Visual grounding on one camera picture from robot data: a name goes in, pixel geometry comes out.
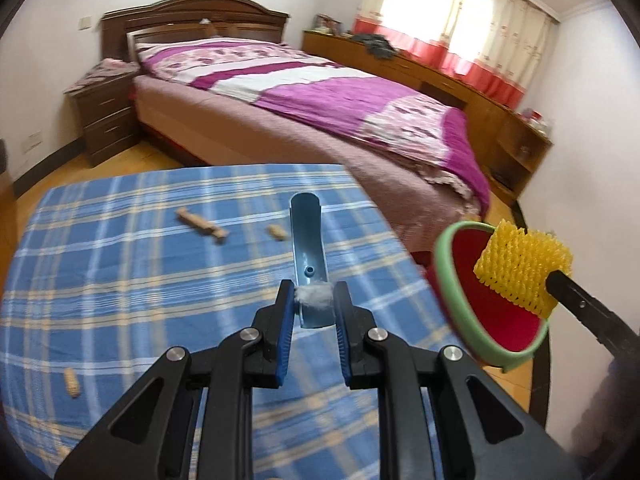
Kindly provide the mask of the red white curtains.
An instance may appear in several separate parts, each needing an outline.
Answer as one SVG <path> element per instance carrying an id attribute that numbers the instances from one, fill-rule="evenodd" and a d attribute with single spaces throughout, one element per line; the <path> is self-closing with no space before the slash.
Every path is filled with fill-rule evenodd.
<path id="1" fill-rule="evenodd" d="M 555 20 L 528 0 L 362 0 L 356 34 L 379 34 L 416 62 L 517 108 Z"/>

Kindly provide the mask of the blue plastic handle piece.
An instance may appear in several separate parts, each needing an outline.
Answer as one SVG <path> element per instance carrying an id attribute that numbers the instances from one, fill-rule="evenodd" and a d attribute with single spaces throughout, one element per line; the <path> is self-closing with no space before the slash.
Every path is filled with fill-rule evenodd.
<path id="1" fill-rule="evenodd" d="M 331 326 L 334 323 L 333 285 L 324 253 L 320 198 L 311 192 L 293 195 L 290 223 L 295 269 L 294 301 L 300 326 Z"/>

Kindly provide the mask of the dark wooden nightstand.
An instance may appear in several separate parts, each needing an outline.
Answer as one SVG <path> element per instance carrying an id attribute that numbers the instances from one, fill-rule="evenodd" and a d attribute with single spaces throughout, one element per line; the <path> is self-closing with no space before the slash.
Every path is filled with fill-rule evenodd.
<path id="1" fill-rule="evenodd" d="M 130 73 L 110 77 L 66 92 L 93 167 L 140 141 L 134 107 L 135 76 Z"/>

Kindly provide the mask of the wooden clothespin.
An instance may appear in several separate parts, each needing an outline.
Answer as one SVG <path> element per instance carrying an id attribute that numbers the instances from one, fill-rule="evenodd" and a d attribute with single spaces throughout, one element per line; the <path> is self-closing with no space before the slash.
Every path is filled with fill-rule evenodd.
<path id="1" fill-rule="evenodd" d="M 194 212 L 186 209 L 186 207 L 178 208 L 176 210 L 176 216 L 188 226 L 192 226 L 192 228 L 210 235 L 217 243 L 223 243 L 229 236 L 229 232 L 226 229 L 218 226 L 218 224 L 213 221 L 201 217 L 199 214 L 194 214 Z"/>

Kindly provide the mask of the purple floral quilt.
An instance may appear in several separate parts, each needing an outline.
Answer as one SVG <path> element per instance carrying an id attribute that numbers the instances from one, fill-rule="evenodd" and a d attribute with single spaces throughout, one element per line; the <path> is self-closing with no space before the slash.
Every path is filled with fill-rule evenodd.
<path id="1" fill-rule="evenodd" d="M 157 79 L 225 96 L 370 148 L 423 180 L 446 184 L 481 212 L 487 179 L 462 110 L 399 82 L 275 42 L 213 36 L 142 41 L 142 68 Z"/>

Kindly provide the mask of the wooden bed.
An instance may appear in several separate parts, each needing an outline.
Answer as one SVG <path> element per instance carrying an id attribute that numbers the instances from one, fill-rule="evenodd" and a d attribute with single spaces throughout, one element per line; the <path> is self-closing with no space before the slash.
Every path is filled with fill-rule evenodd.
<path id="1" fill-rule="evenodd" d="M 212 165 L 337 164 L 405 246 L 488 213 L 462 110 L 285 44 L 252 0 L 162 0 L 107 12 L 101 50 L 140 66 L 140 120 Z"/>

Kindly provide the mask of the peanut beside orange box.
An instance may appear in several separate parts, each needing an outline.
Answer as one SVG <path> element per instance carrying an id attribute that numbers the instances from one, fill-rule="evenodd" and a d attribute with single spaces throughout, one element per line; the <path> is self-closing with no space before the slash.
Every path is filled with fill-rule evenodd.
<path id="1" fill-rule="evenodd" d="M 66 367 L 63 370 L 63 377 L 67 393 L 72 399 L 77 399 L 81 394 L 81 388 L 76 372 L 71 367 Z"/>

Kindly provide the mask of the far small peanut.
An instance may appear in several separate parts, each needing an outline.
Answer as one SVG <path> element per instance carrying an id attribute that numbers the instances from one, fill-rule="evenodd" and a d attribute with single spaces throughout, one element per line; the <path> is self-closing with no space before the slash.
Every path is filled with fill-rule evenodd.
<path id="1" fill-rule="evenodd" d="M 288 239 L 288 232 L 286 232 L 282 226 L 278 226 L 277 224 L 270 224 L 267 226 L 267 231 L 275 240 Z"/>

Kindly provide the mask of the blue plaid table cloth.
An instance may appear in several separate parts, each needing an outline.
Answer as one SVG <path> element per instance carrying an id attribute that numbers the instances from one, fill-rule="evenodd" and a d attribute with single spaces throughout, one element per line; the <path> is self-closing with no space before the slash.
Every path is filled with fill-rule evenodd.
<path id="1" fill-rule="evenodd" d="M 183 168 L 52 188 L 18 244 L 1 306 L 1 402 L 26 456 L 65 454 L 168 348 L 219 344 L 294 276 L 291 197 L 320 198 L 332 281 L 379 326 L 437 350 L 456 337 L 375 204 L 337 165 Z M 217 243 L 176 216 L 226 229 Z M 63 370 L 81 394 L 67 393 Z"/>

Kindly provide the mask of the dark clothes on cabinet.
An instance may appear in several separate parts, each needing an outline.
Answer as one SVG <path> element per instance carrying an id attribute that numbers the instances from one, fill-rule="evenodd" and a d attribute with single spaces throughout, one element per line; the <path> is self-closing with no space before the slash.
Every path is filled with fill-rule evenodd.
<path id="1" fill-rule="evenodd" d="M 387 38 L 380 34 L 355 34 L 350 40 L 363 44 L 367 52 L 379 60 L 391 60 L 398 55 L 398 51 Z"/>

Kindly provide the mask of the folded cloth on nightstand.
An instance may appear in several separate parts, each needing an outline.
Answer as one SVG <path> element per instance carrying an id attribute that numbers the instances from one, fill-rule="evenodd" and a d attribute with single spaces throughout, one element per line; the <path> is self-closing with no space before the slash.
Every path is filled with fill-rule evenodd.
<path id="1" fill-rule="evenodd" d="M 88 70 L 78 81 L 71 84 L 65 93 L 79 91 L 92 87 L 100 82 L 108 81 L 121 76 L 128 76 L 139 71 L 139 64 L 136 62 L 126 62 L 119 58 L 104 58 L 101 62 Z"/>

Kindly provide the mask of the long wooden cabinet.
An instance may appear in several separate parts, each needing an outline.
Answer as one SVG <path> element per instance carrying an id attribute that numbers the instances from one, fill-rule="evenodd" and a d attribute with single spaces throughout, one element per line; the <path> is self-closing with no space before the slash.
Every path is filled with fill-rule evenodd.
<path id="1" fill-rule="evenodd" d="M 552 142 L 524 118 L 472 87 L 403 55 L 377 58 L 361 42 L 303 32 L 302 50 L 338 64 L 399 82 L 466 116 L 466 133 L 491 191 L 512 206 L 547 155 Z"/>

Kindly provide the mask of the red bucket green rim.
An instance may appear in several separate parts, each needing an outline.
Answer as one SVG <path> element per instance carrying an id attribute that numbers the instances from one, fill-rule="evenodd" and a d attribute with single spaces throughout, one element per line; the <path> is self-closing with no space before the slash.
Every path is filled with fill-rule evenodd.
<path id="1" fill-rule="evenodd" d="M 475 221 L 447 226 L 435 242 L 426 278 L 469 352 L 508 372 L 533 359 L 548 334 L 548 323 L 475 276 L 475 263 L 494 231 Z"/>

